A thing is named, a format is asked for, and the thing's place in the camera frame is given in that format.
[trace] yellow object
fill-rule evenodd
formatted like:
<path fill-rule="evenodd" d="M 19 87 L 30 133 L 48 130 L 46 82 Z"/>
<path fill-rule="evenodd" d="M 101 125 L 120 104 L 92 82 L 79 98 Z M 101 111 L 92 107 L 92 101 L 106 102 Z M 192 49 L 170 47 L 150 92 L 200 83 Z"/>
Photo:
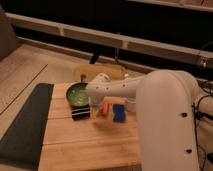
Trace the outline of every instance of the yellow object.
<path fill-rule="evenodd" d="M 81 75 L 85 75 L 85 82 L 91 81 L 99 73 L 105 73 L 112 80 L 122 80 L 125 78 L 126 70 L 121 65 L 115 64 L 82 64 L 74 70 L 74 81 L 80 82 Z"/>

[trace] floor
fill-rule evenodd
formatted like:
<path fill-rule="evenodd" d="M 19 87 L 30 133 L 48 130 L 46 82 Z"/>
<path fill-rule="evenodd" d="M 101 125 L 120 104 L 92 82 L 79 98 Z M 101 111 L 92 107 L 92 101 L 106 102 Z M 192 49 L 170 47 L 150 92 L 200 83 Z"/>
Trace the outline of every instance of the floor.
<path fill-rule="evenodd" d="M 0 62 L 0 139 L 38 83 L 68 83 L 73 80 L 73 71 L 88 60 L 71 57 L 34 46 L 23 44 L 9 57 Z M 130 75 L 140 75 L 128 71 Z M 213 152 L 213 124 L 200 123 L 200 143 L 207 152 Z M 213 170 L 206 162 L 205 171 Z M 0 170 L 16 171 L 17 168 L 0 164 Z"/>

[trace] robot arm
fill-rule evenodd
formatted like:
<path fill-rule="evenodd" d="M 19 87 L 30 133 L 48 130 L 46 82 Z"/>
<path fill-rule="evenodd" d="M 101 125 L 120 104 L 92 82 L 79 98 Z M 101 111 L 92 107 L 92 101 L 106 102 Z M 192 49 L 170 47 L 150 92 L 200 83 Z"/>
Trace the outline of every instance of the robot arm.
<path fill-rule="evenodd" d="M 104 96 L 136 96 L 143 171 L 199 171 L 192 112 L 198 90 L 190 74 L 160 70 L 116 82 L 100 74 L 86 91 L 92 105 Z"/>

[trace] small block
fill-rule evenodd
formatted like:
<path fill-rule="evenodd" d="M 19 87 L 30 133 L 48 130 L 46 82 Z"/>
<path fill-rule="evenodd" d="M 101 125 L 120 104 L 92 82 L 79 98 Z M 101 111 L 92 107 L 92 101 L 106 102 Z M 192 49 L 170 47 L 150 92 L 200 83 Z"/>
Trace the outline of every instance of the small block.
<path fill-rule="evenodd" d="M 113 113 L 114 113 L 114 122 L 124 122 L 126 120 L 126 115 L 124 111 L 124 105 L 114 104 L 113 105 Z"/>

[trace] black cable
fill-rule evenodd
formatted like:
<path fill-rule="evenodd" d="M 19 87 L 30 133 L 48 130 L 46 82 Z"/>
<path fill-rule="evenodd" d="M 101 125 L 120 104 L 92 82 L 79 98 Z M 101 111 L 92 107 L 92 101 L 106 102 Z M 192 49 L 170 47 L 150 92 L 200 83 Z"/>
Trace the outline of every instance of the black cable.
<path fill-rule="evenodd" d="M 206 150 L 201 146 L 201 145 L 199 145 L 198 144 L 198 147 L 203 151 L 203 153 L 204 153 L 204 161 L 203 161 L 203 164 L 202 164 L 202 166 L 200 167 L 200 170 L 201 171 L 204 171 L 204 168 L 205 168 L 205 164 L 206 164 L 206 156 L 207 156 L 207 154 L 206 154 Z"/>
<path fill-rule="evenodd" d="M 201 3 L 200 3 L 200 5 L 203 5 L 204 2 L 205 2 L 205 0 L 202 0 Z"/>
<path fill-rule="evenodd" d="M 205 98 L 207 98 L 207 97 L 211 97 L 211 95 L 210 95 L 210 94 L 204 95 L 204 96 L 202 96 L 202 97 L 199 99 L 199 101 L 197 102 L 197 106 L 196 106 L 196 110 L 197 110 L 197 111 L 199 111 L 200 103 L 202 102 L 202 100 L 205 99 Z"/>

